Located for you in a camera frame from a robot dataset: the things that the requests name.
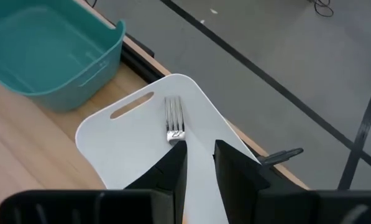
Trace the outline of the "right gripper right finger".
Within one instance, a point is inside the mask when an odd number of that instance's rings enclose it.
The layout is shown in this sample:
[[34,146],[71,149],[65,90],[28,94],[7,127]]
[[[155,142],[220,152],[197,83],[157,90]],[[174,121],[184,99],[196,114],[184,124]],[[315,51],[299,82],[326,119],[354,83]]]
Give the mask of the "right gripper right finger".
[[308,223],[305,189],[246,156],[223,140],[214,165],[229,223]]

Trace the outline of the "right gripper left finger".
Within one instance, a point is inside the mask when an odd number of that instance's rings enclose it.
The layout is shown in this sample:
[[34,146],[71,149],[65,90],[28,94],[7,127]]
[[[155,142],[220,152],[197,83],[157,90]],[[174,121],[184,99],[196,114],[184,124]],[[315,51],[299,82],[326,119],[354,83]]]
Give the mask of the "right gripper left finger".
[[173,222],[182,224],[187,165],[186,141],[178,141],[155,165],[125,189],[152,189],[171,196]]

